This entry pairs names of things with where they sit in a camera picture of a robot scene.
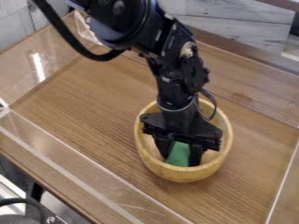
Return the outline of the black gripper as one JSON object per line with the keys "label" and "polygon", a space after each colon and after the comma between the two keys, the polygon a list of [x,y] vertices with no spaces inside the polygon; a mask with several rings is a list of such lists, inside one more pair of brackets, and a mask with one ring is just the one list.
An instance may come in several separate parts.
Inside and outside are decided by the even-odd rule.
{"label": "black gripper", "polygon": [[221,150],[223,131],[207,122],[194,110],[191,113],[143,112],[139,116],[143,133],[151,135],[165,159],[170,157],[174,142],[191,147],[190,167],[202,163],[203,151]]}

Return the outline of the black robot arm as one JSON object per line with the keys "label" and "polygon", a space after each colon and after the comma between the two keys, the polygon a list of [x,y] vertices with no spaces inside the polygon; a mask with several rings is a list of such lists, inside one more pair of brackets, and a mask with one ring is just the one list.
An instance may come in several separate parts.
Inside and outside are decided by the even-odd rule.
{"label": "black robot arm", "polygon": [[158,86],[159,111],[139,116],[143,132],[154,139],[165,159],[185,150],[185,164],[202,163],[206,151],[221,149],[223,131],[205,115],[201,96],[213,99],[205,89],[210,69],[199,56],[193,32],[161,7],[158,0],[67,0],[88,15],[98,40],[111,51],[95,54],[79,42],[47,0],[32,0],[51,25],[75,51],[95,61],[110,61],[126,51],[147,61]]}

